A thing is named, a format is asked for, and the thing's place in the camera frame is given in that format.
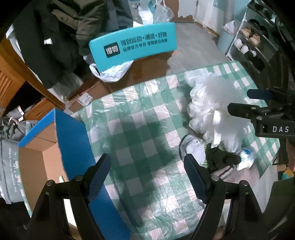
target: light blue bucket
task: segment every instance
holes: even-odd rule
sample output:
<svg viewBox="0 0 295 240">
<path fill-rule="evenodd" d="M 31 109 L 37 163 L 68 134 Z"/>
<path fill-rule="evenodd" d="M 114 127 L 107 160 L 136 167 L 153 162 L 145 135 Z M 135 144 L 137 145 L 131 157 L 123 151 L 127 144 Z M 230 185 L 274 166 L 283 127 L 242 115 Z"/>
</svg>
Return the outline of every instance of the light blue bucket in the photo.
<svg viewBox="0 0 295 240">
<path fill-rule="evenodd" d="M 234 35 L 231 35 L 230 33 L 228 33 L 227 31 L 223 29 L 218 39 L 217 48 L 220 51 L 222 51 L 224 54 L 226 54 L 234 38 L 235 38 Z"/>
</svg>

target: logo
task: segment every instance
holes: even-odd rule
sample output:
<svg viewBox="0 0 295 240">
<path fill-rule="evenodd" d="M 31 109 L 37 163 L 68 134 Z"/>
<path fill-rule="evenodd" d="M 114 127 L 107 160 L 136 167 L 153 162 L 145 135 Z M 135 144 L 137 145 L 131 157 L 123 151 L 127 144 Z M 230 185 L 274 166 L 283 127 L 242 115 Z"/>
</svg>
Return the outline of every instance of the logo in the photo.
<svg viewBox="0 0 295 240">
<path fill-rule="evenodd" d="M 120 54 L 120 49 L 117 42 L 104 46 L 104 51 L 107 58 Z"/>
</svg>

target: table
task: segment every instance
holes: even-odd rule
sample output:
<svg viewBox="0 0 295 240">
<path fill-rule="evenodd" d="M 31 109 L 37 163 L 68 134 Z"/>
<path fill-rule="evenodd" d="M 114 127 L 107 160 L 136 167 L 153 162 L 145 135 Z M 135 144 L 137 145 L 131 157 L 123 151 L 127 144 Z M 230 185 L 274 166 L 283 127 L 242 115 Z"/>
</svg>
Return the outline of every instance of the table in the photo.
<svg viewBox="0 0 295 240">
<path fill-rule="evenodd" d="M 247 97 L 247 90 L 257 87 L 239 62 L 204 69 L 232 81 L 249 104 L 266 106 Z M 189 133 L 186 78 L 192 74 L 194 70 L 119 90 L 73 114 L 86 125 L 95 159 L 111 155 L 104 184 L 134 239 L 177 239 L 194 231 L 203 213 L 178 154 L 180 140 Z M 249 130 L 243 146 L 256 150 L 254 164 L 262 176 L 279 141 L 257 138 L 252 124 Z"/>
</svg>

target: gray floor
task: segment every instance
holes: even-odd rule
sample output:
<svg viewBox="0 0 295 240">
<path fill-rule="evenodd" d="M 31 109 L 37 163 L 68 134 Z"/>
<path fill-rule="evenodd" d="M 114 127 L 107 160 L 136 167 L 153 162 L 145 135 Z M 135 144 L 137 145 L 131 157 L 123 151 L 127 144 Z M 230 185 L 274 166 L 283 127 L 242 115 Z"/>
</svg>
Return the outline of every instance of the gray floor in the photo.
<svg viewBox="0 0 295 240">
<path fill-rule="evenodd" d="M 167 75 L 229 62 L 214 36 L 195 23 L 176 23 L 177 50 L 168 60 Z"/>
</svg>

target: white door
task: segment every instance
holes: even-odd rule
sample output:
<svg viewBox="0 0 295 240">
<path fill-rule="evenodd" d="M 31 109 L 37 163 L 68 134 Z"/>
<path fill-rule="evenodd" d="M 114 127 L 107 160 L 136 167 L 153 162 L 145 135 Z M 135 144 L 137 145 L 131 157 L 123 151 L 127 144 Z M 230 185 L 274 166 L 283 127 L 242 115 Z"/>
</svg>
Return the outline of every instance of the white door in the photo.
<svg viewBox="0 0 295 240">
<path fill-rule="evenodd" d="M 195 21 L 221 34 L 224 12 L 213 6 L 214 0 L 199 0 Z"/>
</svg>

